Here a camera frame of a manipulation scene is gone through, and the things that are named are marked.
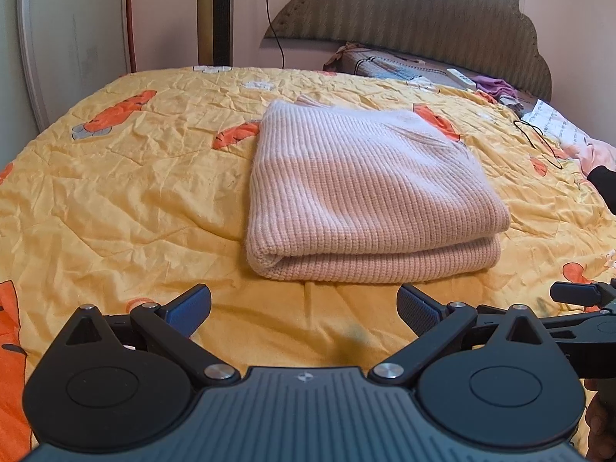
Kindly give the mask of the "person's right hand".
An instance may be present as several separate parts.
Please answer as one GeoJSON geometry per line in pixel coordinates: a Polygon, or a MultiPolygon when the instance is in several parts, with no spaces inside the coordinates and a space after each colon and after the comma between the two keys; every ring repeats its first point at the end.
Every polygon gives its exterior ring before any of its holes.
{"type": "Polygon", "coordinates": [[[585,421],[589,427],[588,452],[589,461],[604,462],[615,460],[615,431],[610,428],[614,413],[607,409],[598,394],[597,380],[586,378],[584,386],[595,393],[586,410],[585,421]]]}

